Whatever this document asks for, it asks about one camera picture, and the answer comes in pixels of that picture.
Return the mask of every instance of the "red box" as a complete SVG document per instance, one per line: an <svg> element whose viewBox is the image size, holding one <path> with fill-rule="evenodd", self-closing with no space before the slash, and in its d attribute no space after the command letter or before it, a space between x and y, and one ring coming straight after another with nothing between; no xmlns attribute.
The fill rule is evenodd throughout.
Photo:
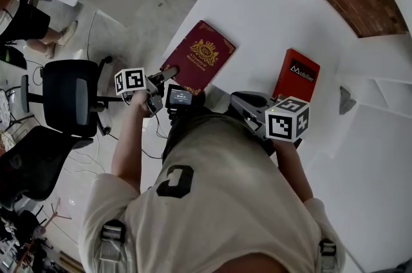
<svg viewBox="0 0 412 273"><path fill-rule="evenodd" d="M273 97L293 96L310 102L320 69L321 67L309 58L294 49L289 49L286 52Z"/></svg>

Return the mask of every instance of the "red passport-style book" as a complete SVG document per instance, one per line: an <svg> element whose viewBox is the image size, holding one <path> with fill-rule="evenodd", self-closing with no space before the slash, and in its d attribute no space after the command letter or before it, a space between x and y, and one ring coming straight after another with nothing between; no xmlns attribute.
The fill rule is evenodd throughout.
<svg viewBox="0 0 412 273"><path fill-rule="evenodd" d="M199 21L160 70L179 67L173 79L193 95L201 93L235 50L235 46L205 21Z"/></svg>
<svg viewBox="0 0 412 273"><path fill-rule="evenodd" d="M320 69L317 63L294 49L289 49L286 52L273 97L293 96L310 102Z"/></svg>

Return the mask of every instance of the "sneaker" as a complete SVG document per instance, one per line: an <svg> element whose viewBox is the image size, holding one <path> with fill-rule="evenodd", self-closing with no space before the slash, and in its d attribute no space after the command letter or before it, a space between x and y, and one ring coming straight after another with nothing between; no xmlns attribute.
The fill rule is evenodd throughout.
<svg viewBox="0 0 412 273"><path fill-rule="evenodd" d="M55 50L56 50L56 43L50 43L49 45L47 45L46 58L53 59Z"/></svg>
<svg viewBox="0 0 412 273"><path fill-rule="evenodd" d="M77 21L73 21L70 26L64 27L60 34L62 37L57 41L57 44L65 46L69 39L74 35L77 29Z"/></svg>

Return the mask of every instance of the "shorts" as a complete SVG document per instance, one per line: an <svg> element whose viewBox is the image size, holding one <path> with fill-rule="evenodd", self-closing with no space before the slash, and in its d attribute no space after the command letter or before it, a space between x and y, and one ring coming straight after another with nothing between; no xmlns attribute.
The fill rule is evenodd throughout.
<svg viewBox="0 0 412 273"><path fill-rule="evenodd" d="M43 39L50 24L50 17L32 5L20 4L17 13L0 35L0 43L19 39Z"/></svg>

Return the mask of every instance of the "black office chair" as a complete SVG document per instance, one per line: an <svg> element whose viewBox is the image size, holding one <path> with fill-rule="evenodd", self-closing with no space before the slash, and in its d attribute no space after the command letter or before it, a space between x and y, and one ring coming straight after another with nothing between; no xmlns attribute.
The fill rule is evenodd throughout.
<svg viewBox="0 0 412 273"><path fill-rule="evenodd" d="M97 64L86 60L62 60L49 62L42 70L43 96L28 92L28 76L21 81L23 110L28 113L29 102L40 102L44 106L44 117L48 126L68 135L93 137L97 128L103 135L110 127L103 127L98 112L108 108L109 102L120 102L121 98L98 97L97 82L106 57Z"/></svg>
<svg viewBox="0 0 412 273"><path fill-rule="evenodd" d="M44 126L34 127L15 147L0 156L0 204L12 210L20 195L35 201L47 199L70 151L91 143L91 138L65 135Z"/></svg>

